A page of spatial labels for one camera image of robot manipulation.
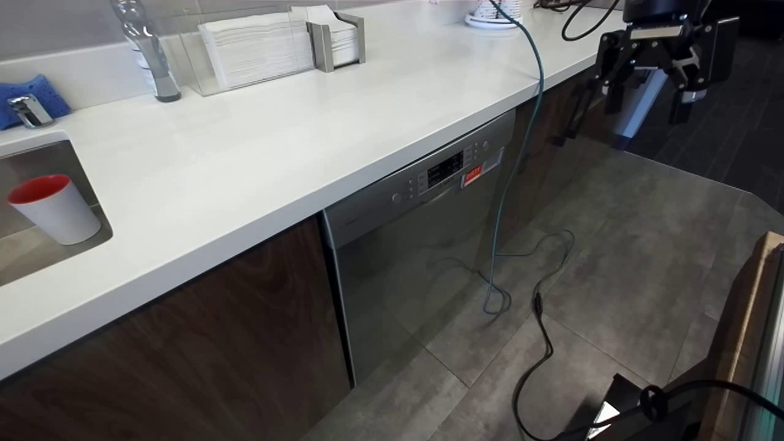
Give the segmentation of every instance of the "blue object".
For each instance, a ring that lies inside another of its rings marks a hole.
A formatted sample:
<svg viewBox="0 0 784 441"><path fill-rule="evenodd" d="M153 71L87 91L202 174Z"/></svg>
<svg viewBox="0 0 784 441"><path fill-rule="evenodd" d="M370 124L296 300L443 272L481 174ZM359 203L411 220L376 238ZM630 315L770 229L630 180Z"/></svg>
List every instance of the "blue object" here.
<svg viewBox="0 0 784 441"><path fill-rule="evenodd" d="M71 105L53 91L47 76L35 76L27 84L0 84L0 131L23 126L8 102L19 95L35 95L41 102L51 119L62 119L71 113Z"/></svg>
<svg viewBox="0 0 784 441"><path fill-rule="evenodd" d="M616 137L630 142L638 137L644 119L653 113L662 89L666 84L665 69L649 71L646 82L638 89L635 98L628 104L623 116L616 124Z"/></svg>

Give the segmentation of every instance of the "dishwasher control panel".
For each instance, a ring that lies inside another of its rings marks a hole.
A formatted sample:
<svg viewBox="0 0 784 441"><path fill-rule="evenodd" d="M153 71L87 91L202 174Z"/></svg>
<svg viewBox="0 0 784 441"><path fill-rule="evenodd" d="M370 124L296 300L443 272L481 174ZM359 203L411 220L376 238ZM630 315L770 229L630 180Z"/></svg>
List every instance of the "dishwasher control panel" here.
<svg viewBox="0 0 784 441"><path fill-rule="evenodd" d="M506 113L325 209L336 242L351 242L389 218L482 182L502 163L513 132L514 113Z"/></svg>

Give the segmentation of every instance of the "kitchen counter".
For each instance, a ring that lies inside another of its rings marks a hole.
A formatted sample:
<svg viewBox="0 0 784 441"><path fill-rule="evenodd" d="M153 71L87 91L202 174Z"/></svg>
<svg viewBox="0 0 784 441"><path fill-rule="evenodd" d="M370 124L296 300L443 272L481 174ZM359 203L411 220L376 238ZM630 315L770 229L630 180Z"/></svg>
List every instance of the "kitchen counter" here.
<svg viewBox="0 0 784 441"><path fill-rule="evenodd" d="M463 26L470 4L359 9L367 64L235 93L79 111L9 142L68 137L114 241L0 288L0 377L256 249L537 93L526 40ZM586 10L586 29L604 10ZM599 34L567 45L567 15L529 10L547 87L592 64ZM619 27L612 15L605 29Z"/></svg>

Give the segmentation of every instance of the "black cable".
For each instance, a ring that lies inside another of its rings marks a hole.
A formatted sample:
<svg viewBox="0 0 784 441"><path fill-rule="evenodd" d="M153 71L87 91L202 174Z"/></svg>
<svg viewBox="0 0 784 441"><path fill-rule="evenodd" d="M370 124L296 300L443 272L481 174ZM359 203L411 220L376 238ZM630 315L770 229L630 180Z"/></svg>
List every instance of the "black cable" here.
<svg viewBox="0 0 784 441"><path fill-rule="evenodd" d="M537 126L540 113L541 113L541 102L545 102L545 64L541 64L541 55L540 55L540 46L537 46L531 33L529 33L521 23L517 23L513 15L508 15L508 13L498 6L498 0L491 0L491 6L494 9L494 13L498 13L501 17L510 20L510 23L524 34L524 40L526 40L529 46L531 46L534 62L537 62L537 102L534 102L534 111L531 111L531 119L526 120L520 152L517 152L517 157L514 157L514 163L513 163L513 173L510 173L508 182L502 184L501 203L498 203L494 217L493 217L491 258L493 258L493 267L494 267L506 203L508 203L513 182L514 182L514 176L517 176L517 173L520 173L520 168L521 168L526 144L531 142L531 132L534 132L534 126ZM510 312L513 296L506 295L506 293L498 293L498 295L502 295L502 304L501 304L498 312L493 312L493 309L491 309L491 295L493 295L493 293L488 293L485 304L482 304L482 312L491 315L493 321L494 321L498 317L502 317L506 312Z"/></svg>
<svg viewBox="0 0 784 441"><path fill-rule="evenodd" d="M476 271L476 267L470 267L470 265L465 265L463 260L457 260L465 272L470 272L470 274L476 274L476 278L481 278L482 282L485 282L485 288L491 290L488 293L488 296L485 296L485 301L482 301L482 312L488 315L488 317L493 317L493 321L498 321L506 312L510 312L513 309L513 295L508 293L508 290L502 290L501 284L494 284L482 271ZM491 309L491 295L501 295L501 307L498 309Z"/></svg>
<svg viewBox="0 0 784 441"><path fill-rule="evenodd" d="M743 386L736 383L722 383L722 381L690 381L690 383L682 383L673 391L666 393L666 399L673 399L678 394L693 393L693 391L731 391L746 399L749 399L752 404L768 409L771 416L784 421L784 409L777 408L774 403L770 403L768 397L757 394L754 391L747 391Z"/></svg>
<svg viewBox="0 0 784 441"><path fill-rule="evenodd" d="M541 4L534 4L534 9L540 9L540 10L555 10L555 13L567 13L568 9L581 6L581 4L584 4L584 0L568 0L568 4L541 0Z"/></svg>
<svg viewBox="0 0 784 441"><path fill-rule="evenodd" d="M736 393L736 394L743 394L743 397L749 399L752 404L771 413L777 419L784 421L784 409L782 409L782 408L771 404L770 399L764 399L762 394L757 394L757 393L752 393L752 391L747 391L747 388L743 388L743 386L722 383L722 381L690 381L690 383L676 386L676 388L668 391L668 393L665 393L665 391L659 391L659 388L646 388L646 391L643 391L638 408L623 409L619 414L616 414L616 416L611 416L611 419L592 421L592 425L584 425L584 427L573 427L573 430L562 432L562 435L548 437L548 440L531 435L531 432L524 427L521 416L520 416L517 403L520 403L521 388L529 383L529 377L531 377L548 358L557 356L557 348L555 348L555 343L551 343L551 338L548 338L548 334L547 334L547 326L545 326L541 288L545 288L545 282L548 282L555 274L558 274L558 272L563 271L563 265L567 265L567 260L568 260L568 255L570 255L570 250L573 250L573 246L575 246L575 236L573 236L570 230L551 234L551 236L541 238L541 241L534 246L534 250L529 250L529 254L506 255L506 258L529 258L529 255L534 255L534 254L541 249L541 242L547 242L548 238L562 238L562 241L567 242L567 250L563 250L558 265L557 265L551 272L547 272L545 278L540 278L540 282L534 284L531 312L534 312L534 320L537 320L540 334L541 334L541 338L545 338L545 356L541 356L531 369L526 369L526 371L520 375L520 381L517 381L517 386L514 386L514 391L513 391L513 414L514 414L514 425L517 425L517 430L520 430L524 437L529 437L529 440L534 440L534 441L558 441L558 440L568 440L568 437L575 437L575 435L584 437L589 430L611 427L611 425L616 425L616 421L619 421L619 419L628 419L628 416L633 416L633 414L638 414L638 413L643 413L649 421L662 421L662 419L666 419L666 404L668 404L668 399L673 399L673 397L678 397L678 394L687 394L687 393L693 393L693 391L709 391L709 388L714 388L714 391L731 391L731 393Z"/></svg>
<svg viewBox="0 0 784 441"><path fill-rule="evenodd" d="M575 10L568 15L568 20L563 23L563 27L562 27L562 40L563 40L563 43L581 43L581 40L586 40L589 34L592 34L601 26L607 23L607 17L612 15L612 10L617 9L619 0L612 0L612 6L607 9L607 13L605 13L590 29L586 29L584 34L575 34L575 37L567 34L568 27L570 27L570 23L573 23L573 17L578 17L581 10L584 10L589 4L590 4L590 0L578 4L578 9L575 9Z"/></svg>

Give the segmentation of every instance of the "faucet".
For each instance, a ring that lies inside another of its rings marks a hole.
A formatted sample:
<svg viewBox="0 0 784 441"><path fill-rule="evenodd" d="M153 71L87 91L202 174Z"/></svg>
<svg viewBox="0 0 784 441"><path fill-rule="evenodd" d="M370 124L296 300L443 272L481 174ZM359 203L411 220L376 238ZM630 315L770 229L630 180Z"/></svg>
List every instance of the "faucet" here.
<svg viewBox="0 0 784 441"><path fill-rule="evenodd" d="M129 45L134 45L140 49L140 55L144 56L144 62L149 67L149 75L153 75L153 82L158 89L158 102L161 102L161 104L178 102L178 95L181 95L178 87L172 76L161 43L149 29L149 20L147 20L143 0L110 0L110 4L114 4L118 20L121 20L125 37L129 40Z"/></svg>

